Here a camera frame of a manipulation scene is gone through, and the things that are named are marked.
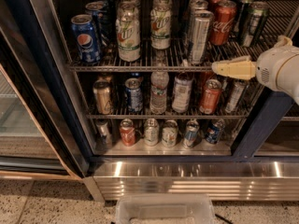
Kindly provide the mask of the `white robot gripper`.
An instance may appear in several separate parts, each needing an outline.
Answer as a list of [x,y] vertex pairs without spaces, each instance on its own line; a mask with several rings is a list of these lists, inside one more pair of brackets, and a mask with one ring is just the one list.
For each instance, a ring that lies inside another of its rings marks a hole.
[[214,62],[212,71],[223,77],[258,81],[272,91],[299,91],[299,48],[279,35],[274,48],[262,53],[257,63],[250,56]]

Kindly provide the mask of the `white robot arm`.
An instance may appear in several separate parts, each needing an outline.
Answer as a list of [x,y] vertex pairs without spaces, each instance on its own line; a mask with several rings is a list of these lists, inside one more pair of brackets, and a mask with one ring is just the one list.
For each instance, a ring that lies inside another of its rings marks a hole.
[[271,91],[288,94],[299,105],[299,48],[285,35],[254,62],[250,56],[214,62],[212,71],[223,77],[250,80],[254,77]]

